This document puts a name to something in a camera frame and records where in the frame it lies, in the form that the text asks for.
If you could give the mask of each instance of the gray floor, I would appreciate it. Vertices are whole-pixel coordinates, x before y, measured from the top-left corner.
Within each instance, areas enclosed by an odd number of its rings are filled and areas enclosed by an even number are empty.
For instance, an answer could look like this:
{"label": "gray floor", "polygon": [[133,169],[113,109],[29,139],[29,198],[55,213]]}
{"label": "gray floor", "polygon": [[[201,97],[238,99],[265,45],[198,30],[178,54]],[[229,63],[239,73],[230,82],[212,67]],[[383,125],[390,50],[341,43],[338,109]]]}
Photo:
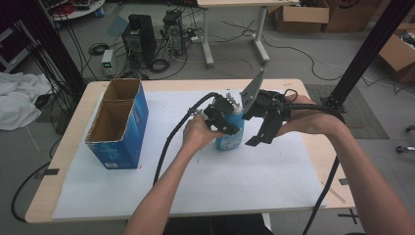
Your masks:
{"label": "gray floor", "polygon": [[[109,12],[113,13],[104,18],[98,19],[91,15],[70,22],[87,57],[87,49],[94,43],[105,42],[111,45],[120,41],[120,38],[109,36],[108,28],[115,20],[116,14],[123,10],[122,7],[134,8],[137,6],[111,5]],[[243,19],[237,19],[237,23],[248,25],[251,20],[256,19],[245,19],[244,21]],[[221,17],[212,17],[212,22],[209,24],[211,41],[223,40],[219,36],[229,38],[241,34],[242,30],[240,28],[226,25],[221,21]],[[286,46],[283,43],[289,43],[291,46],[306,51],[325,63],[346,68],[372,26],[370,24],[366,30],[359,33],[283,33],[275,31],[272,20],[267,19],[264,33],[267,35],[266,40],[272,45]],[[60,33],[73,59],[80,66],[79,57],[66,28],[62,27]],[[267,79],[299,78],[305,84],[337,84],[338,82],[337,80],[328,81],[314,76],[311,73],[311,61],[298,51],[271,48],[269,46],[265,46],[265,48],[271,58],[271,62],[267,67]],[[255,76],[260,69],[258,55],[248,37],[241,37],[227,43],[211,42],[211,49],[216,59],[213,70],[206,70],[201,45],[195,44],[189,48],[188,64],[181,72],[169,79],[250,78]],[[101,58],[93,57],[90,62],[92,71],[97,76],[102,76],[100,60]],[[118,64],[123,65],[123,63],[123,56],[119,56]],[[174,62],[165,73],[148,73],[148,75],[152,78],[170,75],[179,70],[181,65],[181,62]],[[343,73],[342,70],[319,62],[316,62],[315,70],[326,78],[334,78]],[[40,73],[40,69],[30,58],[24,60],[15,69],[15,72],[18,71]],[[85,77],[91,75],[92,73],[89,70],[85,70]],[[365,77],[371,80],[385,76],[388,75],[379,65],[378,60],[375,60],[365,73]],[[395,152],[397,145],[415,144],[415,133],[405,132],[405,127],[415,122],[415,112],[412,110],[415,101],[415,88],[405,89],[406,93],[401,91],[394,94],[392,82],[389,79],[383,79],[381,82],[384,84],[367,86],[360,80],[357,87],[389,135],[390,140],[361,139],[358,141],[403,202],[409,207],[412,215],[415,216],[415,181],[413,180],[415,178],[415,156],[414,154],[397,154]],[[55,133],[51,123],[48,122],[34,122],[27,127],[14,131],[0,131],[1,233],[11,235],[121,234],[125,221],[27,224],[16,221],[12,217],[10,205],[13,195],[28,175],[49,161],[50,148],[60,137],[59,134]],[[23,188],[21,196],[17,200],[20,216],[24,215],[39,183],[40,179],[37,177],[29,180],[28,185]],[[349,211],[320,211],[309,234],[346,234],[347,232],[362,231],[359,220],[355,224],[352,218],[340,217],[339,214],[349,214]],[[274,233],[301,234],[309,215],[309,211],[272,213],[271,223]]]}

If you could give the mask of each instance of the towel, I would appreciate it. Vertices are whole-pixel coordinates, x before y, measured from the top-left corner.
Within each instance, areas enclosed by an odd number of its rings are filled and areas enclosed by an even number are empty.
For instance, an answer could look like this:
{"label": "towel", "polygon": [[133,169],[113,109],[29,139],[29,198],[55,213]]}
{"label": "towel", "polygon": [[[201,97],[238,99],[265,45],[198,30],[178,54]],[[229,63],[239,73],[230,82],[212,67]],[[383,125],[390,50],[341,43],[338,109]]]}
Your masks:
{"label": "towel", "polygon": [[34,103],[51,88],[44,74],[0,72],[0,129],[14,130],[36,120],[41,112]]}

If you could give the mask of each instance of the person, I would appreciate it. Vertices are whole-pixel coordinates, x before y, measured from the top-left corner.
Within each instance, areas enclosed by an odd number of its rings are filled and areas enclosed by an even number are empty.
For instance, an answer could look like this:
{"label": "person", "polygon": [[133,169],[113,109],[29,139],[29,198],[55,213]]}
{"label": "person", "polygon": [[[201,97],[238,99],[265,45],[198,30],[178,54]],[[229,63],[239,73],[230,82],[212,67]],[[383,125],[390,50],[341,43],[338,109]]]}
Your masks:
{"label": "person", "polygon": [[[297,104],[314,104],[301,95],[287,96],[287,100]],[[366,234],[415,234],[410,212],[340,120],[316,111],[292,111],[276,136],[291,131],[327,136],[346,174]],[[163,234],[186,166],[199,150],[222,135],[210,130],[200,116],[194,116],[187,122],[180,150],[128,220],[125,234]]]}

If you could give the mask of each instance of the desk leg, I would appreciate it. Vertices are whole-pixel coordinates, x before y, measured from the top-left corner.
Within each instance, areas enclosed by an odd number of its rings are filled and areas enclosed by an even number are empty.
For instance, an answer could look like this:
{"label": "desk leg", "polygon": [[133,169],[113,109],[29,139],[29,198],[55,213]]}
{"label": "desk leg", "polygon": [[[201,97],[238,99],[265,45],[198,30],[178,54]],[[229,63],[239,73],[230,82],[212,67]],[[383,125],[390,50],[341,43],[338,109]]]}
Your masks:
{"label": "desk leg", "polygon": [[262,42],[260,41],[260,37],[262,35],[263,23],[265,21],[265,16],[266,16],[266,7],[261,7],[260,12],[259,12],[257,30],[256,30],[256,33],[253,33],[254,44],[256,46],[256,49],[259,51],[259,54],[264,64],[271,61],[269,59],[268,54],[265,51],[265,48],[262,45]]}
{"label": "desk leg", "polygon": [[213,66],[213,56],[208,45],[208,8],[204,8],[204,36],[202,37],[202,46],[207,60],[207,68],[209,69]]}

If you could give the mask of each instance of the chair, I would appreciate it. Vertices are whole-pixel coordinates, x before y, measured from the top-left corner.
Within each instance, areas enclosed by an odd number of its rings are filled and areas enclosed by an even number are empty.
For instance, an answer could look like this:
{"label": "chair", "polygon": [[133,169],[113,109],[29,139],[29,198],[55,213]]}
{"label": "chair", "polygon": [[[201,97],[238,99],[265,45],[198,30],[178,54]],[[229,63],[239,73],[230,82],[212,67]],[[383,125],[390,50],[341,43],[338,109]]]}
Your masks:
{"label": "chair", "polygon": [[[409,132],[411,130],[415,130],[415,125],[409,125],[408,127],[406,127],[406,132]],[[408,152],[415,152],[415,146],[397,146],[396,147],[396,151],[398,153],[408,153]]]}

